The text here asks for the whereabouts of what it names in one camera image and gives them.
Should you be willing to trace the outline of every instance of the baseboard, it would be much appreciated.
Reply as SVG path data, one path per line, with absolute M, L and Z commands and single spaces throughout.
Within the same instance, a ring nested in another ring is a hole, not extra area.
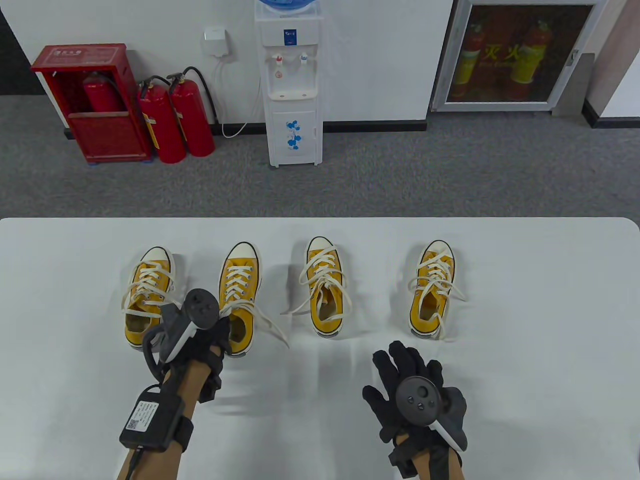
M 637 129 L 640 128 L 640 116 L 608 116 L 600 117 L 585 99 L 582 115 L 592 129 Z
M 234 135 L 244 124 L 225 124 L 225 134 Z M 325 122 L 324 133 L 356 133 L 356 132 L 424 132 L 427 120 L 380 120 L 373 122 Z M 214 135 L 222 135 L 222 125 L 211 125 Z M 265 135 L 266 126 L 262 123 L 247 124 L 240 135 Z M 65 136 L 74 139 L 70 129 L 65 129 Z

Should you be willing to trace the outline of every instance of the tabletop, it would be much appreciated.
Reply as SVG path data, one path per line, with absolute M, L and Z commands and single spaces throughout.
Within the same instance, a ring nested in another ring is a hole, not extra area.
M 353 313 L 322 339 L 297 307 L 308 241 L 339 249 Z M 408 331 L 420 251 L 456 254 L 450 342 Z M 469 479 L 639 478 L 640 235 L 621 218 L 163 218 L 0 221 L 0 479 L 114 478 L 118 436 L 143 388 L 124 338 L 131 266 L 169 248 L 187 287 L 218 290 L 238 241 L 262 257 L 258 331 L 198 405 L 182 479 L 399 478 L 362 400 L 393 340 L 444 366 L 467 399 Z

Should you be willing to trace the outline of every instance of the fire extinguisher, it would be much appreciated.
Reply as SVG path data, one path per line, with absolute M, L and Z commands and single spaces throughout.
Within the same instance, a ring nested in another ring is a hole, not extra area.
M 187 156 L 187 150 L 169 99 L 169 91 L 163 85 L 154 85 L 155 79 L 170 84 L 162 77 L 149 77 L 140 83 L 138 102 L 160 161 L 178 163 Z
M 462 43 L 462 50 L 453 74 L 451 97 L 459 99 L 467 93 L 471 75 L 474 73 L 478 57 L 484 45 L 484 31 L 482 25 L 470 25 Z
M 92 72 L 84 79 L 83 88 L 94 112 L 126 110 L 118 86 L 109 77 Z
M 216 144 L 213 141 L 213 133 L 209 126 L 204 104 L 202 103 L 200 89 L 193 80 L 187 80 L 185 78 L 185 75 L 190 70 L 194 70 L 200 77 L 209 102 L 211 103 L 214 121 L 217 121 L 216 109 L 213 105 L 209 87 L 197 68 L 187 67 L 182 73 L 167 75 L 167 78 L 172 80 L 169 88 L 169 96 L 180 126 L 182 127 L 189 152 L 194 157 L 207 157 L 214 152 Z
M 539 20 L 531 27 L 518 50 L 518 59 L 513 64 L 507 80 L 506 96 L 509 100 L 522 102 L 529 98 L 534 74 L 545 57 L 552 38 L 549 24 L 544 20 Z

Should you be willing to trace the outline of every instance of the gray carpet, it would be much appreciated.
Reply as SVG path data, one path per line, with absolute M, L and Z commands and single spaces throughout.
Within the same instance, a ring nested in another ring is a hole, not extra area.
M 549 114 L 429 116 L 426 132 L 328 134 L 324 163 L 268 165 L 265 136 L 207 159 L 88 167 L 46 97 L 0 97 L 0 217 L 625 216 L 640 131 Z

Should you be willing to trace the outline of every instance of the canvas shoe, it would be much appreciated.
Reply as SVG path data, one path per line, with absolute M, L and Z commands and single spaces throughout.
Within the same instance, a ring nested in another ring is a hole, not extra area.
M 169 250 L 155 246 L 145 253 L 133 269 L 131 281 L 122 297 L 125 337 L 135 349 L 142 349 L 145 333 L 161 322 L 160 306 L 178 302 L 175 290 L 175 262 Z
M 308 285 L 309 297 L 295 310 L 295 314 L 310 304 L 314 330 L 321 337 L 334 337 L 342 329 L 345 302 L 351 310 L 351 298 L 346 290 L 346 279 L 335 245 L 324 237 L 316 237 L 307 246 L 305 267 L 298 281 Z
M 456 259 L 451 247 L 442 240 L 431 242 L 420 256 L 417 276 L 408 285 L 413 292 L 409 327 L 417 336 L 444 338 L 449 293 L 454 289 L 461 300 L 465 299 L 453 284 L 455 274 Z
M 262 277 L 260 255 L 249 242 L 238 243 L 220 272 L 220 316 L 229 316 L 231 356 L 244 356 L 253 344 L 255 321 L 262 320 L 276 337 L 287 344 L 279 327 L 255 305 Z

